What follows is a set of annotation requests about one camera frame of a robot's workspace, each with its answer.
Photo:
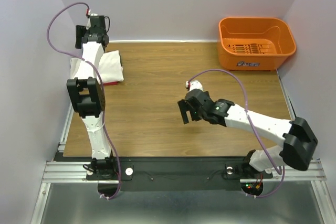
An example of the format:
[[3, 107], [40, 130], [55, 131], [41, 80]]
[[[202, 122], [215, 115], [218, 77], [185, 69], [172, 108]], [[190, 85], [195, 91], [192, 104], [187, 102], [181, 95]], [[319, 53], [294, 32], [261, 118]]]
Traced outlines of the white green-sleeved t-shirt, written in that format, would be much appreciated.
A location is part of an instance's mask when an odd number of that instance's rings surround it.
[[98, 71], [104, 85], [115, 85], [123, 82], [123, 66], [121, 55], [118, 50], [106, 52], [100, 59]]

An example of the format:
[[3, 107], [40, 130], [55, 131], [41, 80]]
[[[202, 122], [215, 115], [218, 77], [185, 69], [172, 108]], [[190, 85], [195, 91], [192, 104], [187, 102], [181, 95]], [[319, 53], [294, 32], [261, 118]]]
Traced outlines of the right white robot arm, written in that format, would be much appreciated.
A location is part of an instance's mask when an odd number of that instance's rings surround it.
[[318, 145], [309, 123], [300, 117], [291, 121], [246, 111], [229, 100], [213, 101], [209, 93], [201, 89], [191, 90], [177, 104], [184, 124], [204, 120], [213, 125], [251, 132], [256, 137], [264, 137], [276, 144], [247, 154], [241, 170], [248, 177], [272, 167], [286, 165], [306, 171]]

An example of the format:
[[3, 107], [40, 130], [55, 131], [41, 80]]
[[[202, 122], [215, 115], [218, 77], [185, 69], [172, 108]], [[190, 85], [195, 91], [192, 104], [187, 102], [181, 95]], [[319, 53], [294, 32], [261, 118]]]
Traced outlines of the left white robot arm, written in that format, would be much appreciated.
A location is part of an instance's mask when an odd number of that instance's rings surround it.
[[67, 90], [75, 112], [82, 119], [91, 145], [91, 162], [84, 165], [90, 180], [114, 179], [117, 174], [112, 148], [104, 131], [106, 102], [102, 81], [97, 74], [99, 62], [109, 42], [106, 17], [91, 14], [88, 24], [76, 26], [75, 47], [82, 57], [74, 76], [67, 80]]

